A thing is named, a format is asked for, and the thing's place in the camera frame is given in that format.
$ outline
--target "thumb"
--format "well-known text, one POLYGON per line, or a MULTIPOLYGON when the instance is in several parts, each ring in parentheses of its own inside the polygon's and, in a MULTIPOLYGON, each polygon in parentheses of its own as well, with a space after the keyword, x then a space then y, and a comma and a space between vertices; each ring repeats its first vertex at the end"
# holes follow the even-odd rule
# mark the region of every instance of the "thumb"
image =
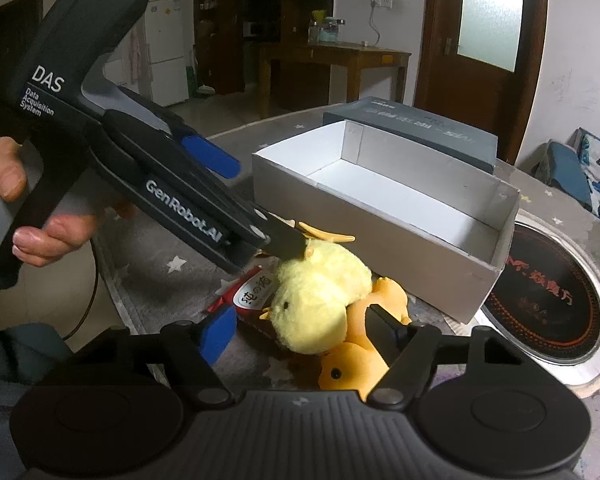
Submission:
POLYGON ((20 145, 10 137, 0 138, 0 196, 12 202, 27 184, 27 175, 18 158, 20 145))

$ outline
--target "cable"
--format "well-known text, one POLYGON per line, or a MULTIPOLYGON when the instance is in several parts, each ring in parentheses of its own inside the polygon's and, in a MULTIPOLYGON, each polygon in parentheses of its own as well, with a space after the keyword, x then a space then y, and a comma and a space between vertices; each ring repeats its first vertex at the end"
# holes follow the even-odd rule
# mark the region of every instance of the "cable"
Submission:
POLYGON ((100 269, 98 268, 98 255, 96 254, 96 245, 95 245, 95 243, 93 243, 92 238, 89 240, 89 243, 91 244, 91 253, 93 254, 93 265, 95 267, 95 271, 94 271, 95 278, 93 281, 93 290, 91 291, 91 299, 89 300, 89 304, 87 305, 87 308, 84 311, 84 314, 82 314, 82 319, 78 322, 78 324, 75 326, 75 328, 73 330, 71 330, 71 332, 69 332, 66 336, 64 336, 62 338, 62 341, 66 341, 67 339, 73 337, 75 335, 75 333, 78 332, 78 330, 80 330, 80 327, 84 323, 84 320, 87 319, 87 316, 89 315, 89 312, 91 311, 91 307, 93 306, 93 301, 96 299, 96 292, 98 290, 98 279, 100 278, 100 269))
POLYGON ((371 14, 369 15, 369 27, 371 27, 373 31, 378 35, 378 39, 374 43, 374 46, 378 46, 378 43, 380 43, 380 31, 378 30, 378 27, 374 22, 374 11, 376 10, 376 7, 377 5, 375 1, 371 0, 371 14))

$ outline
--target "orange plush toy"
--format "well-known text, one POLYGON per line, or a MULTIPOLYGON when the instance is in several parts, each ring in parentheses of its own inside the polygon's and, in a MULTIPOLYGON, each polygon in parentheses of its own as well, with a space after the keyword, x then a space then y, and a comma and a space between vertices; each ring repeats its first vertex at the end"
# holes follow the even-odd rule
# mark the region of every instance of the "orange plush toy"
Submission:
POLYGON ((403 324, 411 322, 408 298, 402 287, 389 278, 379 278, 371 294, 347 308, 347 336, 320 357, 322 390, 357 390, 362 400, 384 376, 389 367, 366 336, 365 314, 378 304, 403 324))

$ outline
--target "wall outlet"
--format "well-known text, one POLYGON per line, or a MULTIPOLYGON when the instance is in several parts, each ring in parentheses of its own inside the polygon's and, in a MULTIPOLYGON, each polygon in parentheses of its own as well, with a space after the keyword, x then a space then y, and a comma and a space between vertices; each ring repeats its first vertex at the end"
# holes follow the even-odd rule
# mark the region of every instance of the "wall outlet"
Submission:
POLYGON ((392 9, 394 7, 394 0, 371 0, 371 5, 375 4, 376 7, 386 7, 392 9))

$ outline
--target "finger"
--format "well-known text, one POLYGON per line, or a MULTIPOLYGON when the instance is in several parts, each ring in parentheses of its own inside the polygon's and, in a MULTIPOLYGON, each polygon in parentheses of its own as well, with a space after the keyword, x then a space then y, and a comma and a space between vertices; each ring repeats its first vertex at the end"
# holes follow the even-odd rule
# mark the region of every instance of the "finger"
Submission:
POLYGON ((82 247, 94 231, 102 224, 103 218, 95 215, 60 215, 49 220, 43 231, 57 240, 69 244, 74 249, 82 247))
POLYGON ((25 264, 32 265, 34 267, 44 267, 58 261, 60 258, 43 258, 42 256, 35 256, 34 254, 27 254, 21 251, 16 246, 13 246, 12 252, 17 259, 25 264))
POLYGON ((75 247, 35 227, 17 229, 13 234, 13 244, 23 253, 42 258, 59 258, 75 250, 75 247))
POLYGON ((18 158, 20 145, 10 137, 0 138, 0 196, 15 200, 27 184, 27 175, 18 158))
POLYGON ((128 200, 123 200, 122 202, 116 204, 113 208, 113 211, 118 213, 118 216, 120 218, 124 218, 125 220, 130 220, 135 216, 136 212, 138 212, 136 206, 134 206, 128 200))

